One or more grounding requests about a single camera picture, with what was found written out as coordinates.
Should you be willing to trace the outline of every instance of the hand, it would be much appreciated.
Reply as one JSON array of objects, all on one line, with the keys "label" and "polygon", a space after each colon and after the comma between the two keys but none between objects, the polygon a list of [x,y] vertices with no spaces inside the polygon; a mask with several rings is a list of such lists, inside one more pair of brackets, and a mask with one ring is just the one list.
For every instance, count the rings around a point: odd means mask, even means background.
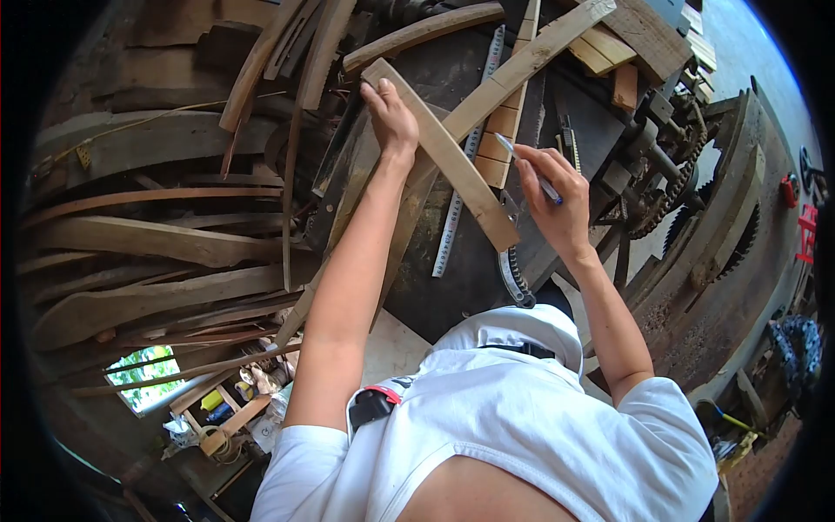
[{"label": "hand", "polygon": [[[596,255],[589,243],[589,182],[571,163],[554,149],[537,150],[517,144],[516,167],[522,177],[522,189],[530,213],[545,240],[570,268],[576,262]],[[562,205],[547,198],[536,173],[559,192]]]},{"label": "hand", "polygon": [[418,148],[418,121],[397,95],[394,84],[383,78],[375,91],[370,84],[363,82],[360,94],[371,110],[374,134],[382,154],[405,155],[414,161],[414,152]]}]

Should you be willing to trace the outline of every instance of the black buckle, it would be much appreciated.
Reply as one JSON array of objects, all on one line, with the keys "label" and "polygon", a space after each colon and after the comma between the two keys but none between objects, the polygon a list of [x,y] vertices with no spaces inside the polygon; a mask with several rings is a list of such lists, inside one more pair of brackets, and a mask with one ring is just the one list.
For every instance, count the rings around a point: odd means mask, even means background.
[{"label": "black buckle", "polygon": [[388,400],[385,393],[378,390],[362,390],[354,398],[353,406],[348,409],[348,418],[356,433],[363,424],[388,417],[393,409],[394,403]]}]

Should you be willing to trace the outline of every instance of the left hand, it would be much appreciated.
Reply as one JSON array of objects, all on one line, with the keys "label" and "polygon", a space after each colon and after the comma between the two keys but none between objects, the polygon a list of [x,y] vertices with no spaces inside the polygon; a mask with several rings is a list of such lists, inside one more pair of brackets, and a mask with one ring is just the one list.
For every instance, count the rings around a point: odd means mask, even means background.
[{"label": "left hand", "polygon": [[406,155],[413,160],[418,148],[418,121],[397,95],[394,84],[383,78],[375,91],[363,82],[360,94],[371,110],[374,134],[382,154]]}]

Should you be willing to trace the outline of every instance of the red tool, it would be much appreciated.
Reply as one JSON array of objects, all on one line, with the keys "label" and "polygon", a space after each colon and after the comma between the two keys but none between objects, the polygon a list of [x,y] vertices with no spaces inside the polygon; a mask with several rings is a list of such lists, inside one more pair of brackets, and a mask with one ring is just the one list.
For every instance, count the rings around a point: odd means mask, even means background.
[{"label": "red tool", "polygon": [[786,200],[786,206],[790,209],[796,207],[797,203],[800,201],[800,182],[797,180],[797,176],[793,172],[786,174],[786,176],[780,180],[780,190],[782,190],[783,199]]}]

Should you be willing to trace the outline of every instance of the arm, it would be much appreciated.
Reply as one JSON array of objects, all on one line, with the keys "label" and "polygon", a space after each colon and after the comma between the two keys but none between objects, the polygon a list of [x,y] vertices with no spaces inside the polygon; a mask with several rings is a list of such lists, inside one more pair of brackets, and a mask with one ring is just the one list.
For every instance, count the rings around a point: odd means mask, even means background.
[{"label": "arm", "polygon": [[418,146],[418,123],[394,86],[383,79],[378,90],[361,86],[380,161],[313,298],[284,426],[347,431],[345,407],[360,386],[400,196]]},{"label": "arm", "polygon": [[[515,150],[531,215],[579,284],[600,370],[617,408],[637,383],[655,374],[635,319],[589,243],[589,182],[554,149],[516,145]],[[534,169],[563,196],[562,205],[545,200]]]}]

